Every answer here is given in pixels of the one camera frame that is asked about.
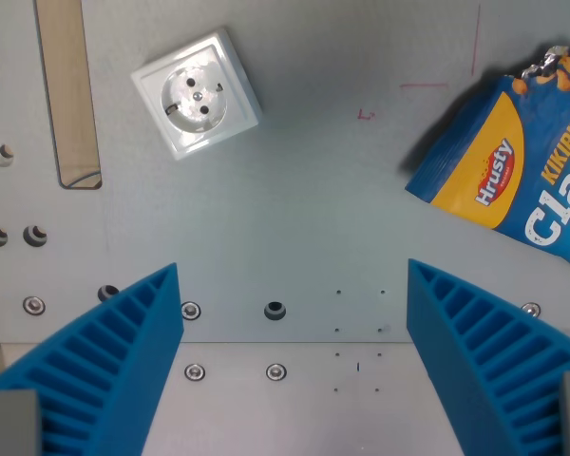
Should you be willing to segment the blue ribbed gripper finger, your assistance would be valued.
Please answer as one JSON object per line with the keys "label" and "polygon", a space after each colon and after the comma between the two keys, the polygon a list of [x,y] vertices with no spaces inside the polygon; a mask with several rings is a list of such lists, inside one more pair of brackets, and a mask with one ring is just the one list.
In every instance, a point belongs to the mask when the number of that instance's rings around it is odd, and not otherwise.
{"label": "blue ribbed gripper finger", "polygon": [[171,263],[18,359],[0,390],[36,392],[44,455],[140,455],[182,335]]}
{"label": "blue ribbed gripper finger", "polygon": [[563,453],[569,336],[415,259],[407,329],[465,455]]}

